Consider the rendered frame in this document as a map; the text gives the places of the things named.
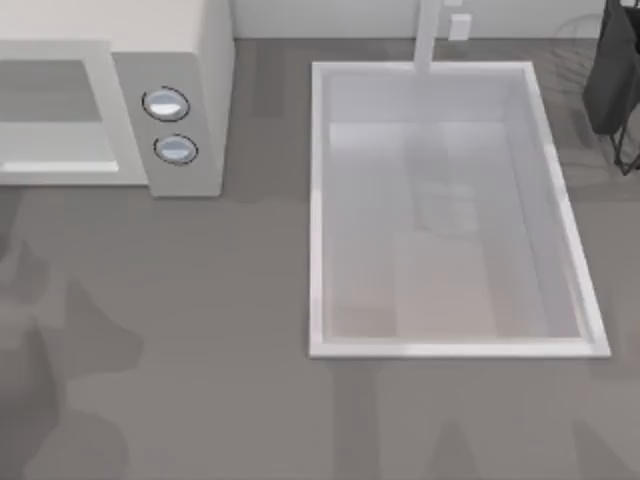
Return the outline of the white sink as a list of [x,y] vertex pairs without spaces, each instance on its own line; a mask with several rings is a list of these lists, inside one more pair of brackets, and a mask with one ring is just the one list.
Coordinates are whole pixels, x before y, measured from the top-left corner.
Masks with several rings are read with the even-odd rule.
[[533,65],[316,62],[313,358],[607,358]]

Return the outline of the small silver microwave knob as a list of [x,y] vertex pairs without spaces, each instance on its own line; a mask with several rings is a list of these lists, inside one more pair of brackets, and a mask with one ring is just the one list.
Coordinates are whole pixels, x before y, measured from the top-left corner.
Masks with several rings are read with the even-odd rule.
[[198,157],[198,146],[189,137],[179,134],[169,135],[155,140],[155,155],[163,162],[184,166]]

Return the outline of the pale microwave oven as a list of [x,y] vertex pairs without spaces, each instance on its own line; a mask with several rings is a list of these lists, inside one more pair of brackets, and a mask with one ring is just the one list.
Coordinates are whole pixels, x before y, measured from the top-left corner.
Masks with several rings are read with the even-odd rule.
[[[136,186],[156,198],[221,193],[235,45],[229,0],[0,0],[0,186]],[[190,112],[160,122],[145,92]],[[161,161],[184,135],[198,157]]]

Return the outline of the large silver microwave knob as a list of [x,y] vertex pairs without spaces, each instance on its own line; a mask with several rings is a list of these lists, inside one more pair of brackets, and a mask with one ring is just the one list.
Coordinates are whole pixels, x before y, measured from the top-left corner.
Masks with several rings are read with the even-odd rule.
[[145,92],[141,103],[144,111],[160,122],[177,122],[190,112],[188,98],[179,90],[168,86]]

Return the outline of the tall white tap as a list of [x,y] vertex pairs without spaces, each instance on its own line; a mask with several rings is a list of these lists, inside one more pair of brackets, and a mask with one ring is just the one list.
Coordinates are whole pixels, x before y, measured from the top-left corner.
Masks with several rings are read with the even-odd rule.
[[437,36],[442,0],[419,0],[413,63],[418,74],[429,72]]

